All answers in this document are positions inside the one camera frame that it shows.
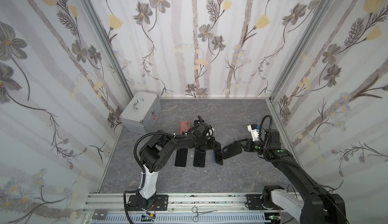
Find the floral wallpaper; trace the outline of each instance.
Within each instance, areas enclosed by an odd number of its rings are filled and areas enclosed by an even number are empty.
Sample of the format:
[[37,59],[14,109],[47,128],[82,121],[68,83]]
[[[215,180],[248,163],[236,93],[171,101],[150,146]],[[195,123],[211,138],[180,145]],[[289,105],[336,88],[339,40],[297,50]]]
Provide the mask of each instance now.
[[79,223],[129,101],[80,0],[0,8],[0,219]]
[[386,223],[388,0],[334,0],[273,102],[350,223]]
[[133,91],[267,97],[321,0],[91,0]]

